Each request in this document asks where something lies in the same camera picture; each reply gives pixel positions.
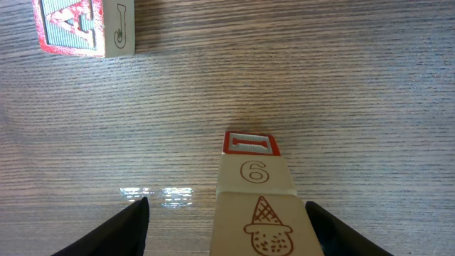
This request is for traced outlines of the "white block blue side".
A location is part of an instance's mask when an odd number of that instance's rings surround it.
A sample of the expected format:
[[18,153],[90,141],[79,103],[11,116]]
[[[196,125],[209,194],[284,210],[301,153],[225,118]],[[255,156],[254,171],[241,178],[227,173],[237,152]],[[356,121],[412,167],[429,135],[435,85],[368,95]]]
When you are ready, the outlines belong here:
[[216,193],[297,195],[282,156],[222,154]]

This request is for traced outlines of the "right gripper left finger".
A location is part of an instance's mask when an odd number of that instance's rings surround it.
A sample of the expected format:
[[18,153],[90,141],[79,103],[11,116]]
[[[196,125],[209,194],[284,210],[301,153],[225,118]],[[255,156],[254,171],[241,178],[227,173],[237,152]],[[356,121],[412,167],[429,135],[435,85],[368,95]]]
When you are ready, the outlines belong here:
[[53,256],[143,256],[148,226],[143,197]]

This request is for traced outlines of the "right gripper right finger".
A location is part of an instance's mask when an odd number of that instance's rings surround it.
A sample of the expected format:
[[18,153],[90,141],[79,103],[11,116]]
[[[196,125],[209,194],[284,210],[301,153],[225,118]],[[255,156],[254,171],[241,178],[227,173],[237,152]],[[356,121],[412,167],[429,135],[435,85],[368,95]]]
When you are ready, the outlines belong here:
[[305,209],[325,256],[393,256],[313,201]]

